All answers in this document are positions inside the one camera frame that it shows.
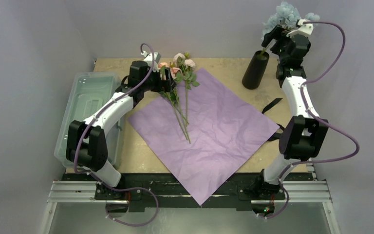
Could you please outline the peach pink rose stem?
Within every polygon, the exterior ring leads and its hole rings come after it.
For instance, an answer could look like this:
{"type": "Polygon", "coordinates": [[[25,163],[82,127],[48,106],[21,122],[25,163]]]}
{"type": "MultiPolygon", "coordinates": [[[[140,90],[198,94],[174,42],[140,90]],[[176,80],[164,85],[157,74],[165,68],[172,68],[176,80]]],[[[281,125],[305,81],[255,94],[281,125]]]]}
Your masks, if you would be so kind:
{"type": "MultiPolygon", "coordinates": [[[[176,75],[173,73],[173,70],[171,66],[165,62],[161,62],[158,64],[159,72],[163,74],[163,66],[168,67],[171,70],[171,75],[173,78],[176,77],[176,75]]],[[[176,119],[178,121],[179,127],[181,128],[181,131],[185,137],[185,139],[188,141],[188,143],[191,143],[190,136],[187,130],[187,125],[184,118],[184,113],[181,109],[181,103],[180,103],[180,97],[178,95],[177,87],[172,92],[160,92],[160,96],[164,98],[168,103],[171,104],[173,112],[176,116],[176,119]]]]}

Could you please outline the blue flower stem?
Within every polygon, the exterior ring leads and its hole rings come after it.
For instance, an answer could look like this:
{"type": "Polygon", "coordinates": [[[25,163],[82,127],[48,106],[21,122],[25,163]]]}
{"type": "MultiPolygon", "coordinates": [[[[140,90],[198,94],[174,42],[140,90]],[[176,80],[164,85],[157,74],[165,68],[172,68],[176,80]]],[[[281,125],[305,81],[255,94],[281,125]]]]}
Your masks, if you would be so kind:
{"type": "Polygon", "coordinates": [[[263,36],[270,32],[274,27],[282,27],[290,31],[296,29],[296,23],[299,19],[306,19],[313,23],[319,21],[320,16],[315,13],[308,13],[304,18],[302,18],[296,7],[283,1],[276,7],[276,13],[271,15],[267,22],[263,24],[264,29],[262,30],[262,40],[263,36]]]}

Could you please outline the purple tissue paper sheet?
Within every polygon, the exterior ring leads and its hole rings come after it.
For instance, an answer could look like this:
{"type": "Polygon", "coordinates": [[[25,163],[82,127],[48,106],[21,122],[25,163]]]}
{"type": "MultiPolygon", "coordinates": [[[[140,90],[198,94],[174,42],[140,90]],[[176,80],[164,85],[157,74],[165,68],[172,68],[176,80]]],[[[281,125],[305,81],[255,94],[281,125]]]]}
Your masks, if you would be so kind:
{"type": "Polygon", "coordinates": [[[198,87],[179,90],[180,102],[188,105],[189,139],[161,97],[130,116],[129,123],[202,205],[279,127],[207,70],[196,75],[198,87]]]}

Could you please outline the black ribbon gold lettering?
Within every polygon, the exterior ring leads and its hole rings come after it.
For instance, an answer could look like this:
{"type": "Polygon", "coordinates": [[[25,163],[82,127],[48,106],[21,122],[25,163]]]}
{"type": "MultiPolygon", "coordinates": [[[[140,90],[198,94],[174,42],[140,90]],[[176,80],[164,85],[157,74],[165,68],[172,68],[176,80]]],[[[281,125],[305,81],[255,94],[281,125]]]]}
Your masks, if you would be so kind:
{"type": "MultiPolygon", "coordinates": [[[[267,111],[269,111],[270,109],[272,109],[275,105],[277,105],[280,101],[282,100],[282,98],[276,98],[274,99],[272,102],[270,102],[268,105],[266,105],[263,110],[262,110],[262,114],[265,114],[267,111]]],[[[278,140],[280,139],[283,131],[285,130],[285,127],[283,127],[282,125],[278,124],[279,126],[279,129],[281,130],[281,132],[275,132],[267,141],[271,142],[271,141],[275,141],[275,140],[278,140]]]]}

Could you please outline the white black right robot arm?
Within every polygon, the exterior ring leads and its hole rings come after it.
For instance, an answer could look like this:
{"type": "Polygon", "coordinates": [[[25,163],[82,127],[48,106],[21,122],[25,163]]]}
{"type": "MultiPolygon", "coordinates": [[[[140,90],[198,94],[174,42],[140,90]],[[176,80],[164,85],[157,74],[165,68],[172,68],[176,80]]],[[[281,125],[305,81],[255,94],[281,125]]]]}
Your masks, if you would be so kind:
{"type": "Polygon", "coordinates": [[[286,95],[292,117],[279,138],[280,154],[263,171],[263,180],[255,183],[254,192],[259,198],[266,198],[273,192],[272,185],[278,185],[291,169],[288,165],[315,158],[322,147],[328,127],[313,116],[317,116],[307,90],[301,91],[306,81],[302,66],[304,56],[309,52],[311,43],[300,31],[292,33],[281,26],[265,34],[262,45],[275,40],[271,52],[278,55],[279,62],[276,78],[286,95]]]}

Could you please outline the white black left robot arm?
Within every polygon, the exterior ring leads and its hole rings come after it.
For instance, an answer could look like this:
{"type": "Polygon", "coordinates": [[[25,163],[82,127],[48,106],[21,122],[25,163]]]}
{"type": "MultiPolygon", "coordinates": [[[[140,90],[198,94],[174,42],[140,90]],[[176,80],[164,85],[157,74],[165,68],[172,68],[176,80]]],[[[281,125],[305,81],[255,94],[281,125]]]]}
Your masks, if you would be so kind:
{"type": "Polygon", "coordinates": [[[108,160],[107,135],[144,98],[145,92],[170,92],[175,87],[169,68],[161,67],[154,71],[150,62],[132,62],[129,74],[101,109],[83,121],[70,123],[67,160],[74,164],[75,169],[81,167],[84,173],[92,174],[107,184],[107,194],[113,199],[121,199],[126,186],[120,183],[122,175],[108,160]]]}

